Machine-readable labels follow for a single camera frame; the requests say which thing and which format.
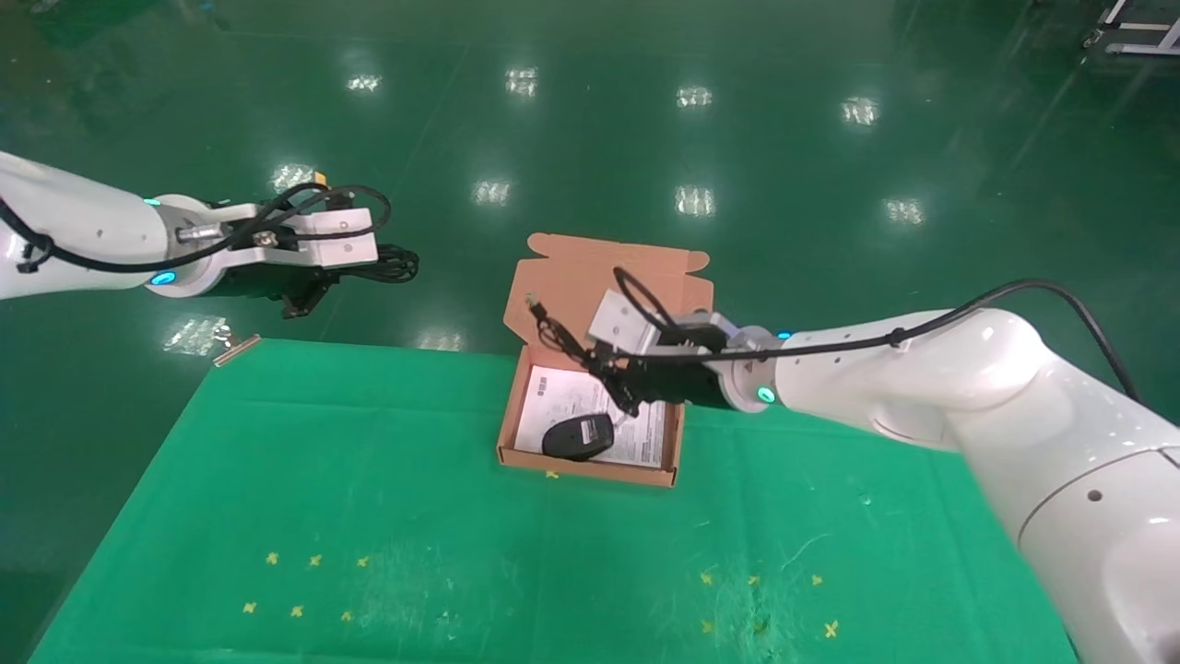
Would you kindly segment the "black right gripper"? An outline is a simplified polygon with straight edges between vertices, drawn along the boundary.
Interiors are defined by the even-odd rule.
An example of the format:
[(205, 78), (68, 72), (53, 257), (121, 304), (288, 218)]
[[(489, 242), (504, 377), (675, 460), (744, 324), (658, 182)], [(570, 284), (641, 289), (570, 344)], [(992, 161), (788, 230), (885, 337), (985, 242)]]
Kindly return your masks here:
[(699, 405), (730, 409), (720, 374), (699, 362), (663, 362), (620, 356), (615, 346), (594, 341), (583, 351), (588, 374), (604, 381), (607, 394), (620, 412), (636, 418), (645, 403)]

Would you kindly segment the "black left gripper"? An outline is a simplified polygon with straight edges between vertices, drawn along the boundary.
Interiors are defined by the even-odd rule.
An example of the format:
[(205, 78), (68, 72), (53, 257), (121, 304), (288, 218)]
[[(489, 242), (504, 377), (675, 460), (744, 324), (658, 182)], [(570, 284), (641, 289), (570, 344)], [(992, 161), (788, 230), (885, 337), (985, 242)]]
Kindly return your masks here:
[(218, 296), (281, 300), (282, 318), (306, 318), (334, 285), (337, 276), (319, 276), (316, 267), (232, 267), (219, 276)]

